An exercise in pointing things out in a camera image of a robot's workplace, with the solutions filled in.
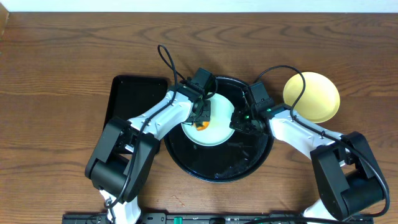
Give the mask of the light blue plate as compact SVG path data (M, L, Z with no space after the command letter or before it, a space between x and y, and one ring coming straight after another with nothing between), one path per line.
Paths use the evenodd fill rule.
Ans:
M182 124L185 135L194 143L202 146L216 146L227 141L234 133L229 127L234 112L233 104L221 94L210 98L211 116L209 125L204 130L197 130L194 125Z

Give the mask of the yellow plate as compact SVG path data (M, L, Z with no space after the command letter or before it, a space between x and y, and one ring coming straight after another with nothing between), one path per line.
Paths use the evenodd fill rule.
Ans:
M295 110L313 123L328 121L340 107L340 94L335 84L327 77L315 72L302 72L305 79L305 91ZM303 82L299 74L294 75L285 84L284 103L292 106L302 91Z

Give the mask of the orange green sponge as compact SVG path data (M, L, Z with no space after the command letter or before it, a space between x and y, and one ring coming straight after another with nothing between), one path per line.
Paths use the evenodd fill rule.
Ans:
M194 123L193 126L197 131L203 131L209 126L210 122L209 121L203 121L200 123Z

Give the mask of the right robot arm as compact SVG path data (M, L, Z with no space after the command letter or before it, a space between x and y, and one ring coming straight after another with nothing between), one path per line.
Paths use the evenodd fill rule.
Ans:
M230 126L248 134L266 133L311 160L320 198L303 213L308 223L362 220L368 217L362 210L380 201L385 202L384 208L372 216L380 217L388 211L388 185L361 133L327 130L285 104L236 110Z

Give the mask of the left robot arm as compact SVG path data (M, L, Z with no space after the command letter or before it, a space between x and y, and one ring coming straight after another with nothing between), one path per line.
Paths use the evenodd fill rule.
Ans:
M210 85L176 84L143 114L105 125L86 165L85 176L104 197L109 223L136 223L137 196L143 188L160 140L177 125L203 112Z

